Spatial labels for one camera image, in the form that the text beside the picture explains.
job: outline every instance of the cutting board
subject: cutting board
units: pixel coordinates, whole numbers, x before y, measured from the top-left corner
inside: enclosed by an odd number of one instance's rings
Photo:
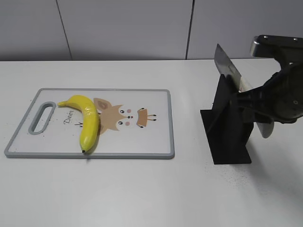
[[[90,98],[101,130],[90,155],[82,154],[79,137],[83,116],[56,103],[73,95]],[[21,158],[154,158],[174,157],[168,90],[42,88],[25,113],[5,151]]]

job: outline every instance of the banana stem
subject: banana stem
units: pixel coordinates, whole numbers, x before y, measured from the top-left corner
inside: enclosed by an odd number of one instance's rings
[[[67,102],[67,101],[59,102],[57,105],[58,105],[59,107],[61,107],[61,106],[66,106],[66,102]]]

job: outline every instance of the cutting board handle hole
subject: cutting board handle hole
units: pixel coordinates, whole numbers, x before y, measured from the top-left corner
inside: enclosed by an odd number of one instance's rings
[[[53,115],[55,108],[56,103],[54,102],[43,103],[39,107],[32,123],[30,124],[28,132],[32,135],[37,135],[44,132],[44,130],[48,126],[48,123]]]

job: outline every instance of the cartoon deer illustration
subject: cartoon deer illustration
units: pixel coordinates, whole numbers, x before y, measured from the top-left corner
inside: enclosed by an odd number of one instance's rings
[[[115,105],[112,106],[111,103],[107,100],[101,99],[101,98],[94,98],[94,104],[98,110],[101,111],[99,113],[100,117],[100,135],[103,134],[107,129],[115,130],[118,131],[119,129],[117,128],[117,123],[118,124],[123,124],[121,120],[128,118],[132,119],[133,116],[125,116],[123,115],[125,113],[124,110],[120,110],[120,107],[123,105]],[[131,113],[131,109],[126,110],[126,112],[129,114]],[[148,119],[150,116],[156,116],[155,114],[153,115],[148,115],[147,114],[147,109],[141,108],[138,110],[138,121],[137,125],[140,128],[146,127],[147,121],[155,121],[156,119]]]
[[[155,114],[148,115],[147,114],[147,109],[141,108],[140,110],[138,110],[137,125],[140,128],[146,127],[147,121],[156,121],[156,119],[148,119],[148,117],[155,117],[155,116],[156,116]]]

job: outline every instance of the gray wall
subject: gray wall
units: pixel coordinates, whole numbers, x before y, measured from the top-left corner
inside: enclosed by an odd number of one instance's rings
[[[195,0],[187,46],[192,3],[3,0],[0,61],[248,58],[255,35],[303,37],[302,0]]]
[[[54,0],[0,1],[0,61],[70,60]]]
[[[184,59],[192,0],[59,0],[73,60]]]
[[[211,59],[219,43],[250,58],[255,35],[303,37],[303,0],[196,0],[188,59]]]

